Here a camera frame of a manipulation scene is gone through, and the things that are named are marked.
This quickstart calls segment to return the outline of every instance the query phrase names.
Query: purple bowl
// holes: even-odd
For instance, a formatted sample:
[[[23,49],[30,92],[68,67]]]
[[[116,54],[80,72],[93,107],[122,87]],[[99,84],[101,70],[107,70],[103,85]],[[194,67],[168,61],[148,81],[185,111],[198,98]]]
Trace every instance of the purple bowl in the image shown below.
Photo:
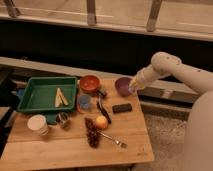
[[[131,79],[128,77],[121,77],[115,81],[115,88],[120,96],[126,97],[131,94],[131,92],[129,92],[130,81]]]

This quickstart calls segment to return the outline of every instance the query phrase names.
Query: green tray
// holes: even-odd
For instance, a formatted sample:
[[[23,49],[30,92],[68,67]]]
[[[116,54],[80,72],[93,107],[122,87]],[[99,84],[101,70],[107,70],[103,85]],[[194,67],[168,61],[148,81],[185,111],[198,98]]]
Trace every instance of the green tray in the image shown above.
[[[69,102],[68,106],[55,107],[56,89],[60,88]],[[76,77],[32,77],[29,79],[17,111],[26,114],[56,114],[72,112],[75,107]]]

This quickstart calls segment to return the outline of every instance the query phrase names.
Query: wooden tabletop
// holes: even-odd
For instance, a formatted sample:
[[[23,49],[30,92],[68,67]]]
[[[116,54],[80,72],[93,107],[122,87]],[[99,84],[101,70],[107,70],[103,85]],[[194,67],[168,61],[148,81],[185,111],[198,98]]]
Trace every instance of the wooden tabletop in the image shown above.
[[[15,119],[8,142],[0,160],[0,170],[41,170],[143,163],[154,160],[144,116],[137,94],[120,97],[114,88],[113,79],[101,80],[107,90],[103,105],[109,112],[112,124],[104,133],[123,142],[128,147],[120,148],[112,141],[101,138],[98,148],[87,143],[84,118],[95,119],[100,115],[96,98],[92,98],[89,111],[74,112],[68,130],[58,125],[49,126],[47,137],[40,137],[27,128],[29,115],[19,113]],[[131,103],[133,110],[113,114],[115,104]]]

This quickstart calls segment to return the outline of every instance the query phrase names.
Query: paper cup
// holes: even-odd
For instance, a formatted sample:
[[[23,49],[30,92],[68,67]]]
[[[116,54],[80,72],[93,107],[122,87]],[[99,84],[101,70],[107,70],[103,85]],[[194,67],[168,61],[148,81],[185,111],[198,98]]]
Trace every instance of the paper cup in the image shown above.
[[[30,130],[34,131],[38,135],[44,136],[48,133],[48,125],[46,118],[43,115],[34,115],[28,122],[27,126]]]

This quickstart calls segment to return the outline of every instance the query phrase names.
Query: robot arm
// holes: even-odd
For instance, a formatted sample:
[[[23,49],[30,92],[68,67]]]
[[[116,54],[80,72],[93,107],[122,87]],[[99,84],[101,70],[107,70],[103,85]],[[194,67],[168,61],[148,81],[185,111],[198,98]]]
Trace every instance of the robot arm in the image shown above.
[[[152,56],[151,64],[133,77],[129,90],[134,92],[143,89],[155,80],[170,75],[200,94],[213,90],[212,72],[182,64],[180,58],[165,52],[157,52]]]
[[[129,85],[130,91],[142,89],[153,81],[174,76],[202,94],[192,107],[185,132],[181,171],[213,170],[213,73],[182,64],[176,56],[164,52],[153,55],[151,64],[138,71]]]

